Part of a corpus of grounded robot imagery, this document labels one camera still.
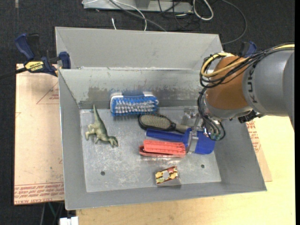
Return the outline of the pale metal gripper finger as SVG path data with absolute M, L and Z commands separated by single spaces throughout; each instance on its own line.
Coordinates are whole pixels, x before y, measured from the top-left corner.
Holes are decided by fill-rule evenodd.
M 195 116 L 195 122 L 194 125 L 192 126 L 192 135 L 197 135 L 197 131 L 200 130 L 201 127 L 201 116 L 199 114 L 197 114 Z
M 197 147 L 197 144 L 198 144 L 198 137 L 192 136 L 190 138 L 189 145 L 188 145 L 188 148 L 187 148 L 187 154 L 194 153 L 195 149 Z

